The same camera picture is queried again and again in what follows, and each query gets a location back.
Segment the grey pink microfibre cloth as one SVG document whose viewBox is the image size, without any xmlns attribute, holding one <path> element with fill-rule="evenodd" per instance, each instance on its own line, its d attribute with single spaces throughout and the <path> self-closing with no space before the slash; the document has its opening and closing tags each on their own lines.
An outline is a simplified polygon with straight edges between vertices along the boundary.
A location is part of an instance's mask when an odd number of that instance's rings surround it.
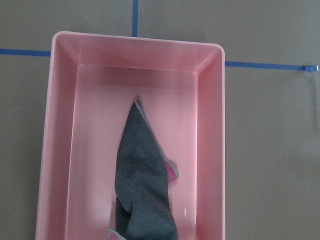
<svg viewBox="0 0 320 240">
<path fill-rule="evenodd" d="M 141 98 L 132 103 L 118 146 L 115 228 L 109 240 L 177 240 L 169 184 L 179 178 L 147 120 Z"/>
</svg>

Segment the pink plastic bin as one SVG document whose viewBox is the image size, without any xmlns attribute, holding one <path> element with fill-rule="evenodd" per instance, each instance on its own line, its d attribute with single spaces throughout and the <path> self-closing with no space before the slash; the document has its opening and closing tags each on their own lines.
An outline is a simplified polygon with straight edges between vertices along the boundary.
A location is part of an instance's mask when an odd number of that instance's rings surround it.
<svg viewBox="0 0 320 240">
<path fill-rule="evenodd" d="M 224 49 L 70 31 L 52 38 L 36 239 L 107 238 L 118 146 L 137 97 L 178 169 L 169 199 L 179 238 L 225 239 Z"/>
</svg>

